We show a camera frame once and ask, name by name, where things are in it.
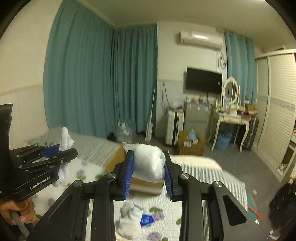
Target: wardrobe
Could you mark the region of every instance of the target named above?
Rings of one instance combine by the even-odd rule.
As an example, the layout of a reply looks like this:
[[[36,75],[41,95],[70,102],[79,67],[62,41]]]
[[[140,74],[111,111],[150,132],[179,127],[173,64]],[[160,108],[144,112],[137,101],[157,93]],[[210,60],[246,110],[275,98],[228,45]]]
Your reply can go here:
[[[296,49],[265,53],[256,58],[259,126],[253,150],[280,182],[296,163],[293,139],[296,116]]]

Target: blue label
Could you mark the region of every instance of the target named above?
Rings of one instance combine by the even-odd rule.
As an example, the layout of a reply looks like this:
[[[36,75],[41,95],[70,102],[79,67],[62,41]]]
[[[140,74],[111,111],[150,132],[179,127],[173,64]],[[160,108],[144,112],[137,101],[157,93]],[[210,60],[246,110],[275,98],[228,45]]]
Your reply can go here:
[[[154,219],[150,215],[143,214],[140,222],[141,227],[154,223]]]

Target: air conditioner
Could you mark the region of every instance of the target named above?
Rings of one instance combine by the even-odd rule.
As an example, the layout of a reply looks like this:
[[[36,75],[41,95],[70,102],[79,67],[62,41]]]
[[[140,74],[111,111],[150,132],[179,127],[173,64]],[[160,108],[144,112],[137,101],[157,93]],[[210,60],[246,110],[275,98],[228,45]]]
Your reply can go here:
[[[221,50],[223,45],[223,38],[221,36],[213,34],[181,30],[180,44],[199,45],[215,50]]]

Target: red stick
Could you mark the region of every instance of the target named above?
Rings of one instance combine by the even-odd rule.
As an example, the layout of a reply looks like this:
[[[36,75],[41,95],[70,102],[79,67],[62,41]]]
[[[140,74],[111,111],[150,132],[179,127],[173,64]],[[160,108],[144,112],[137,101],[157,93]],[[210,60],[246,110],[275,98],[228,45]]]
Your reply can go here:
[[[263,219],[263,216],[259,213],[257,213],[254,209],[252,209],[250,206],[248,206],[248,209],[254,213],[258,218]]]

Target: ceiling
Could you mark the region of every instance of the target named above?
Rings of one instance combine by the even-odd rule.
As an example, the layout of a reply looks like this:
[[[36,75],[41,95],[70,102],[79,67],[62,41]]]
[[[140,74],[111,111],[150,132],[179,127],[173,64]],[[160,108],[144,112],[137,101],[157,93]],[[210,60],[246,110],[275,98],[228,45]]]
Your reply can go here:
[[[227,29],[262,49],[294,42],[278,13],[264,0],[79,0],[114,27],[161,20]]]

